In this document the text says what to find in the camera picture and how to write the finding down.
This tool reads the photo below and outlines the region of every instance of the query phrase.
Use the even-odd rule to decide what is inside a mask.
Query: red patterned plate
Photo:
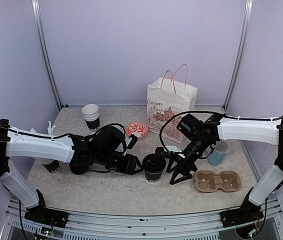
[[[134,134],[138,139],[145,137],[148,132],[148,127],[142,122],[132,122],[126,127],[126,134],[128,136]]]

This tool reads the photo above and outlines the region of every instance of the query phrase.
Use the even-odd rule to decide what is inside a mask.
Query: disposable coffee cup
[[[153,153],[143,159],[142,166],[146,179],[151,183],[156,183],[160,180],[163,170],[166,167],[166,160]]]
[[[96,104],[88,104],[81,109],[86,125],[91,132],[98,131],[100,127],[100,110]]]
[[[35,158],[51,174],[56,174],[61,170],[60,162],[52,159]]]

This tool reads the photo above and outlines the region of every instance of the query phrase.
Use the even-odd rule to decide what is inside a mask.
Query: clear plastic cup
[[[230,146],[225,141],[218,141],[216,145],[213,146],[215,149],[211,155],[208,156],[208,162],[212,166],[218,166],[222,164],[226,158],[227,153],[230,151]],[[208,148],[205,150],[206,156],[211,152]]]

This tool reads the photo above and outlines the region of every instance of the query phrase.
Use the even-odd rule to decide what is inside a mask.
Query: cardboard cup holder
[[[195,187],[204,193],[213,193],[218,189],[236,192],[242,187],[241,178],[235,171],[221,171],[219,174],[209,170],[197,171],[194,175]]]

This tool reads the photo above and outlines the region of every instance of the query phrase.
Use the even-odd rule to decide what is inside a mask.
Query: paper bag
[[[174,79],[182,66],[187,68],[185,83]],[[165,78],[167,73],[172,75],[171,79]],[[162,126],[174,115],[194,110],[197,98],[198,88],[187,84],[186,64],[181,65],[174,74],[168,70],[165,75],[147,86],[146,123],[149,130],[156,134],[159,134]],[[185,136],[176,127],[182,117],[173,119],[163,130],[162,136],[181,144]]]

